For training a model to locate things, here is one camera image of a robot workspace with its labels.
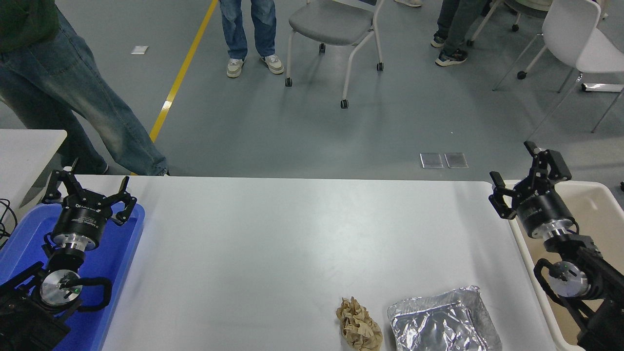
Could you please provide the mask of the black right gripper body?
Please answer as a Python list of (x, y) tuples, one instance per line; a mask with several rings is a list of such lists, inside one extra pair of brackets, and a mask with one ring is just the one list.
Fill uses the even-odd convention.
[(555, 191), (518, 200), (516, 214), (526, 234), (564, 233), (575, 224), (568, 207)]

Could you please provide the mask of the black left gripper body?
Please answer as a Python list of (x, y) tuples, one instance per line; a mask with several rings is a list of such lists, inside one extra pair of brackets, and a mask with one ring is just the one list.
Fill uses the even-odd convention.
[(81, 204), (76, 198), (67, 197), (61, 205), (61, 214), (51, 233), (53, 241), (61, 241), (72, 234), (86, 237), (88, 241), (101, 240), (106, 222), (112, 216), (110, 201), (96, 198)]

